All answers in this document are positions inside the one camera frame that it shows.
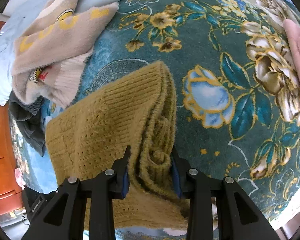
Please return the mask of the mustard yellow knit sweater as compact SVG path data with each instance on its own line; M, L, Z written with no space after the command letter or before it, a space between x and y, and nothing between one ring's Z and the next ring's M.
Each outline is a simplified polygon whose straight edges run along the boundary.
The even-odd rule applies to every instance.
M169 173L176 111L174 82L162 61L94 91L47 124L57 182L94 178L130 146L130 187L113 202L115 227L186 228L189 204L175 194Z

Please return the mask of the teal floral blanket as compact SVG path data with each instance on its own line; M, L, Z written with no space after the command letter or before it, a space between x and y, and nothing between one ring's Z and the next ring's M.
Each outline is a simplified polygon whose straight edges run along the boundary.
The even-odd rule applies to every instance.
M172 62L176 92L172 149L209 178L234 178L273 228L300 189L300 82L286 32L249 35L252 29L226 35L217 30L220 50L199 36L188 38L190 48L164 54ZM72 105L136 70L131 59L148 60L144 53L115 54L114 38L107 34L98 41L102 62L88 62ZM59 108L58 114L48 109L49 121L67 109ZM181 200L190 211L190 200ZM171 230L187 239L187 225L115 227L115 239L161 239L162 231L171 239Z

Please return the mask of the dark grey sweatshirt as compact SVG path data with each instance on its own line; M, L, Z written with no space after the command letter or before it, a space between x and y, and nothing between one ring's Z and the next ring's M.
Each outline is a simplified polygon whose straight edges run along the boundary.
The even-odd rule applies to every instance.
M45 133L41 127L41 107L44 98L40 96L30 105L23 104L11 91L9 98L9 111L21 135L36 152L43 157L45 152Z

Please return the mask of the orange wooden bedside cabinet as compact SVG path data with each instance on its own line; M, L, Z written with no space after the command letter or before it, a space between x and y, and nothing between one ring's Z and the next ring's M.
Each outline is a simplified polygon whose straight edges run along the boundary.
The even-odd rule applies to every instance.
M21 187L15 180L17 166L11 141L8 106L0 106L0 215L23 207Z

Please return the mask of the beige fluffy sweater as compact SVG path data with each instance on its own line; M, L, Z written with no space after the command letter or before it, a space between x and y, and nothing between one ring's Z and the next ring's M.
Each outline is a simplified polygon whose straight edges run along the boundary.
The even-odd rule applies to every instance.
M118 3L75 13L78 0L50 0L14 42L12 89L25 105L42 96L62 108L76 97L96 39Z

